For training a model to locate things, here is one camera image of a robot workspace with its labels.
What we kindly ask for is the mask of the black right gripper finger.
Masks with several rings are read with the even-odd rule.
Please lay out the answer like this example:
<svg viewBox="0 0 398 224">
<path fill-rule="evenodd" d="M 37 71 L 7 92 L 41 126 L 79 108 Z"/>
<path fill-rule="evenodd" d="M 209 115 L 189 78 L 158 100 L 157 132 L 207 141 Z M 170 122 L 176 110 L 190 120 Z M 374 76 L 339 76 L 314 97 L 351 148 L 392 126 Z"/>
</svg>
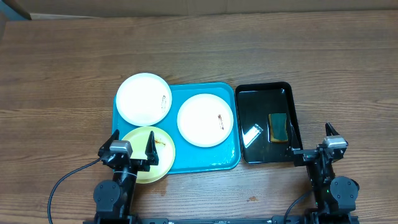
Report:
<svg viewBox="0 0 398 224">
<path fill-rule="evenodd" d="M 325 131 L 327 136 L 337 136 L 339 133 L 335 130 L 330 122 L 325 123 Z"/>
<path fill-rule="evenodd" d="M 297 132 L 293 124 L 290 124 L 291 136 L 290 136 L 290 147 L 293 151 L 302 150 L 302 142 L 300 134 Z"/>
</svg>

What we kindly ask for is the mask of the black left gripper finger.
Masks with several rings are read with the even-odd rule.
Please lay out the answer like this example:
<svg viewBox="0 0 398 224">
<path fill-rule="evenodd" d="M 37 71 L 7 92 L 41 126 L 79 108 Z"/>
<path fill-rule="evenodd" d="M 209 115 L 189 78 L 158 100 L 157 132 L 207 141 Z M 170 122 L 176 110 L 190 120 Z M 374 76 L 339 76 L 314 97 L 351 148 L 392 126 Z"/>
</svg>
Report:
<svg viewBox="0 0 398 224">
<path fill-rule="evenodd" d="M 159 156 L 155 146 L 154 132 L 151 131 L 146 145 L 145 154 L 147 156 L 147 164 L 157 166 L 159 165 Z"/>
<path fill-rule="evenodd" d="M 111 146 L 111 144 L 113 143 L 113 141 L 118 140 L 119 139 L 119 130 L 116 129 L 113 134 L 111 135 L 111 137 L 99 148 L 98 152 L 107 152 L 109 151 L 109 148 Z"/>
</svg>

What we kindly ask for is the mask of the green yellow sponge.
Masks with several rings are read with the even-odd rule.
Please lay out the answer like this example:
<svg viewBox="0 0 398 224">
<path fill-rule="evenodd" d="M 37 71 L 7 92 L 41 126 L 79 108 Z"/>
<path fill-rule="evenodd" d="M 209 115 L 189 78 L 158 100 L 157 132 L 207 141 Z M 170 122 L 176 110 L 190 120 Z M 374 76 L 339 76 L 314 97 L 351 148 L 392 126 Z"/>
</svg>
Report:
<svg viewBox="0 0 398 224">
<path fill-rule="evenodd" d="M 285 143 L 289 140 L 286 124 L 287 115 L 285 113 L 269 114 L 271 142 Z"/>
</svg>

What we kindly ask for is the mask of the white plate with dark stain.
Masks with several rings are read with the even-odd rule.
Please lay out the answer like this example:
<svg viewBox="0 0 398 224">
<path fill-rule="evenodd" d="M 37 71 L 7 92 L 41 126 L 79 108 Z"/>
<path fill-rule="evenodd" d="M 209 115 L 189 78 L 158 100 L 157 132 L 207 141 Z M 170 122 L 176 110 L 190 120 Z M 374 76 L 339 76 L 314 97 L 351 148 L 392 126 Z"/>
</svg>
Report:
<svg viewBox="0 0 398 224">
<path fill-rule="evenodd" d="M 116 92 L 119 115 L 135 126 L 152 126 L 171 109 L 172 92 L 167 82 L 153 73 L 137 73 L 122 82 Z"/>
</svg>

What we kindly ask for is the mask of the white plate with red stain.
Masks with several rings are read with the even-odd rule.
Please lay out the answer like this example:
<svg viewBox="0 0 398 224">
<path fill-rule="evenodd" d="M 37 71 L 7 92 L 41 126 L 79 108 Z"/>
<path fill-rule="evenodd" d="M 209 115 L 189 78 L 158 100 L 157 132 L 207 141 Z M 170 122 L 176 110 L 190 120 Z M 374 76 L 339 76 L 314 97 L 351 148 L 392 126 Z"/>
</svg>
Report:
<svg viewBox="0 0 398 224">
<path fill-rule="evenodd" d="M 187 99 L 177 114 L 182 137 L 198 147 L 213 147 L 228 138 L 234 124 L 231 107 L 219 96 L 202 93 Z"/>
</svg>

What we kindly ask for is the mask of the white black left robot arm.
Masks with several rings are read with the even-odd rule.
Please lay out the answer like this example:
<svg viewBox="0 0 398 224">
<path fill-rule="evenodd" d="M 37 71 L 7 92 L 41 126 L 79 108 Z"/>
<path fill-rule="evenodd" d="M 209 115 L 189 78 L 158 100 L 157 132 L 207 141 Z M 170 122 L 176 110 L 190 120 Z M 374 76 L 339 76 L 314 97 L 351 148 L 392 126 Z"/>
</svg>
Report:
<svg viewBox="0 0 398 224">
<path fill-rule="evenodd" d="M 100 147 L 100 161 L 113 170 L 113 178 L 100 182 L 94 189 L 96 203 L 95 223 L 138 224 L 141 219 L 131 214 L 131 204 L 137 181 L 137 173 L 149 172 L 151 166 L 159 164 L 155 147 L 154 133 L 147 140 L 145 159 L 132 159 L 132 146 L 129 141 L 119 140 L 119 131 Z"/>
</svg>

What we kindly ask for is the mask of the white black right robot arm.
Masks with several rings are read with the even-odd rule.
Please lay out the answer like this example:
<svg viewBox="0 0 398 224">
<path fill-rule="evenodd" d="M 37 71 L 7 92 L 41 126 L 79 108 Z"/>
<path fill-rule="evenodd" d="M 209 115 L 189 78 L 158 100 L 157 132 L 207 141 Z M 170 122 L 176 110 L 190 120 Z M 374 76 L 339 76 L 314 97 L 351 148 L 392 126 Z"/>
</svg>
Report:
<svg viewBox="0 0 398 224">
<path fill-rule="evenodd" d="M 358 223 L 351 215 L 356 210 L 359 184 L 348 177 L 337 177 L 333 163 L 344 157 L 348 142 L 331 123 L 325 124 L 326 137 L 315 149 L 294 152 L 294 166 L 305 166 L 312 189 L 295 200 L 284 215 L 284 223 Z M 289 216 L 293 207 L 313 195 L 315 208 L 308 208 L 300 217 Z"/>
</svg>

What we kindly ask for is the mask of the black plastic tray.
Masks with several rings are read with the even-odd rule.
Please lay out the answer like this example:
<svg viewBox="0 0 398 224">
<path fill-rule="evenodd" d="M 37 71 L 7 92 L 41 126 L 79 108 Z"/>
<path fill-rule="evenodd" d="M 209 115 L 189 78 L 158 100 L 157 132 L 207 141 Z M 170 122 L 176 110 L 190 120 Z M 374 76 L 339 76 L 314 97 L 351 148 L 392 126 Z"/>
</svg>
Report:
<svg viewBox="0 0 398 224">
<path fill-rule="evenodd" d="M 240 85 L 236 88 L 236 107 L 243 159 L 248 164 L 292 162 L 290 124 L 300 134 L 292 88 L 287 82 Z M 271 142 L 269 114 L 287 115 L 285 143 Z"/>
</svg>

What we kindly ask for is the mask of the blue plastic tray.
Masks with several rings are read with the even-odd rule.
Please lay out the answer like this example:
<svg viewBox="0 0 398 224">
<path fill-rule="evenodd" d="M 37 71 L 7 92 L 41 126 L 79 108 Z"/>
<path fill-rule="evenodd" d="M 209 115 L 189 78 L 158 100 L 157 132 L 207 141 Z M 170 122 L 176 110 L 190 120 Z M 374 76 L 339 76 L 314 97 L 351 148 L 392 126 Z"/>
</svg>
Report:
<svg viewBox="0 0 398 224">
<path fill-rule="evenodd" d="M 228 84 L 221 82 L 169 86 L 172 92 L 171 109 L 162 121 L 152 125 L 164 130 L 175 144 L 175 160 L 168 173 L 179 174 L 234 168 L 240 160 L 241 150 L 233 89 Z M 177 127 L 177 114 L 182 104 L 190 97 L 202 93 L 209 93 L 222 98 L 233 112 L 234 124 L 231 134 L 222 143 L 213 147 L 198 147 L 190 144 L 182 137 Z M 119 138 L 123 140 L 127 133 L 140 127 L 145 126 L 130 124 L 119 115 L 115 97 L 113 130 L 119 130 Z"/>
</svg>

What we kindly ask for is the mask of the yellow plate with stain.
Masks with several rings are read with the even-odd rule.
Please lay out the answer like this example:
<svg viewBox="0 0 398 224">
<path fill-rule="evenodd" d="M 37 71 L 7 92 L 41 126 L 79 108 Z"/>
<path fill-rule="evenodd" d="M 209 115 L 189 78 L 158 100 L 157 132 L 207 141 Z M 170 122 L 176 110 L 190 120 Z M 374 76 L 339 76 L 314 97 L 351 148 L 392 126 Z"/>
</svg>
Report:
<svg viewBox="0 0 398 224">
<path fill-rule="evenodd" d="M 155 148 L 159 157 L 157 166 L 150 166 L 149 172 L 137 173 L 138 184 L 149 184 L 163 178 L 171 169 L 175 160 L 175 144 L 172 138 L 162 129 L 154 126 L 136 128 L 123 137 L 132 146 L 131 159 L 146 159 L 145 149 L 150 132 L 154 132 Z"/>
</svg>

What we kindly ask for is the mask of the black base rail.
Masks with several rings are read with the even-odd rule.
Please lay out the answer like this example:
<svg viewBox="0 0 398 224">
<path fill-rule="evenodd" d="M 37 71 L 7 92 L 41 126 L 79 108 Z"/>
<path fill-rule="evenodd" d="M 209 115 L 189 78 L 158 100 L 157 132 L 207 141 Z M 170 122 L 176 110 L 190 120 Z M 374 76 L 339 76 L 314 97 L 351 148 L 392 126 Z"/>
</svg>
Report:
<svg viewBox="0 0 398 224">
<path fill-rule="evenodd" d="M 137 218 L 132 222 L 127 220 L 112 220 L 105 221 L 83 221 L 82 224 L 95 223 L 141 223 L 141 224 L 303 224 L 305 220 L 303 217 L 294 215 L 288 216 L 284 221 L 284 216 L 276 215 L 272 218 L 209 218 L 209 219 L 180 219 L 171 220 L 168 218 Z"/>
</svg>

